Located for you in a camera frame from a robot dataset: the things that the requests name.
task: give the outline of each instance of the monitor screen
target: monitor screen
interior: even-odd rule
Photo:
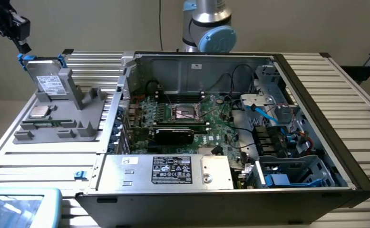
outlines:
[[[43,196],[0,196],[0,228],[31,227]]]

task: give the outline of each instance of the warning label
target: warning label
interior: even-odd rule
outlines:
[[[45,93],[52,95],[65,95],[64,85],[59,76],[37,76],[39,84]]]
[[[154,157],[154,184],[192,184],[191,157]]]

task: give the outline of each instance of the circuit board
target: circuit board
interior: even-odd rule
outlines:
[[[235,161],[240,156],[240,151],[230,146],[230,140],[234,138],[236,131],[226,125],[220,118],[222,111],[226,114],[230,112],[230,105],[224,105],[224,103],[218,104],[218,99],[224,101],[223,96],[212,95],[208,98],[210,99],[206,99],[199,104],[158,103],[150,96],[146,97],[143,101],[138,102],[136,106],[132,106],[132,108],[139,109],[139,111],[131,111],[131,113],[136,113],[138,116],[130,119],[131,154],[211,154],[211,150],[216,146],[220,146],[224,155],[228,156],[230,160]],[[172,116],[175,116],[172,112],[174,106],[196,107],[199,118],[196,120],[190,120],[188,118],[176,119],[175,123],[183,123],[184,125],[186,123],[203,123],[206,132],[195,133],[192,144],[162,146],[156,149],[151,149],[150,143],[152,143],[154,140],[151,139],[150,133],[152,132],[155,122],[170,123],[172,121]],[[239,147],[238,142],[232,142],[232,145]]]

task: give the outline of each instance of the gray wall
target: gray wall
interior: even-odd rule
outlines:
[[[182,47],[182,0],[163,0],[166,50]],[[227,0],[234,51],[329,52],[341,64],[370,53],[370,0]],[[13,0],[32,21],[31,52],[159,50],[158,0]],[[33,85],[0,36],[0,99],[25,100]]]

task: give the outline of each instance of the metal rail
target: metal rail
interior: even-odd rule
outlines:
[[[331,58],[319,54],[283,55],[370,178],[370,97]],[[108,92],[100,126],[105,123],[122,73],[122,56],[123,53],[75,51],[68,59],[76,83],[87,87],[100,85]],[[35,98],[29,100],[27,108],[33,101]],[[24,112],[15,123],[24,117]],[[40,145],[39,150],[31,145],[19,147],[12,144],[15,123],[0,141],[0,186],[60,188],[64,194],[61,227],[97,228],[96,222],[73,200],[76,191],[89,184],[89,181],[75,181],[73,173],[79,170],[92,172],[100,159],[95,153],[96,146],[79,142],[65,143],[61,147]],[[370,228],[370,199],[353,209],[334,210],[310,226],[284,227]]]

